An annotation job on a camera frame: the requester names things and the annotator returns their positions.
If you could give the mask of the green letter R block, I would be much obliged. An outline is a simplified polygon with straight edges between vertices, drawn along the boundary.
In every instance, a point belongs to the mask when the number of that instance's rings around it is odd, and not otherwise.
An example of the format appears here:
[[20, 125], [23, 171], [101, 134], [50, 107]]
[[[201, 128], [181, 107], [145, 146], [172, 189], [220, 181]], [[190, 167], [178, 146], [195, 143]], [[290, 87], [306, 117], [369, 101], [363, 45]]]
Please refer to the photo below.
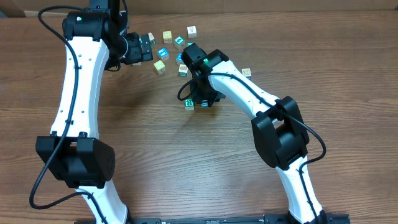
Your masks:
[[195, 104], [194, 104], [194, 102], [192, 101], [191, 98], [187, 98], [186, 100], [184, 100], [184, 104], [185, 104], [185, 109], [186, 110], [191, 111], [191, 110], [195, 109]]

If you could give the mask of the pretzel picture block blue side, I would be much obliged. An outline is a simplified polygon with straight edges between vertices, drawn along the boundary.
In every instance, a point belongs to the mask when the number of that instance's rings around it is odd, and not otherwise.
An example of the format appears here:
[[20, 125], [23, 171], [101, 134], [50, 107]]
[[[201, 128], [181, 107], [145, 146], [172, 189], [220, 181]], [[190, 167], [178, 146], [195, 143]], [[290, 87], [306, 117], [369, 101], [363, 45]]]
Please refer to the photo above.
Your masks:
[[208, 102], [207, 101], [202, 101], [201, 102], [201, 107], [202, 108], [207, 108], [208, 107]]

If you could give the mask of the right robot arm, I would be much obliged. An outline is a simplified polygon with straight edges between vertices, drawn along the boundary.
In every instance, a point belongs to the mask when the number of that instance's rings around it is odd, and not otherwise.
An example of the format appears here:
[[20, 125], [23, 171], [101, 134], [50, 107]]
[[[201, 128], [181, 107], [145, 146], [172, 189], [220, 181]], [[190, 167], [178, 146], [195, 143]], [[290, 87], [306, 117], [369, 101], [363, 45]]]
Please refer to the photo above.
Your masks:
[[289, 201], [293, 223], [325, 223], [308, 174], [309, 128], [295, 100], [280, 99], [246, 78], [220, 50], [207, 54], [197, 44], [182, 52], [182, 60], [192, 74], [187, 83], [193, 102], [211, 107], [229, 98], [251, 120], [254, 145], [261, 159], [275, 168]]

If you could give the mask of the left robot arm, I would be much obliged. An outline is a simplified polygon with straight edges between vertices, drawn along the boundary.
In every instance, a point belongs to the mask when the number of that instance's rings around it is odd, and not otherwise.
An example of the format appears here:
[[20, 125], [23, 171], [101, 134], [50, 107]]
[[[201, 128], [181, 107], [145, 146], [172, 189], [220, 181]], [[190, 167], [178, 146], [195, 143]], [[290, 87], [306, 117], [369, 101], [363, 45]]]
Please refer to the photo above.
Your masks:
[[99, 139], [98, 105], [105, 71], [152, 60], [149, 36], [128, 32], [125, 1], [91, 1], [68, 11], [57, 34], [66, 48], [60, 105], [50, 134], [37, 138], [35, 150], [44, 171], [84, 198], [95, 223], [132, 223], [113, 183], [114, 149]]

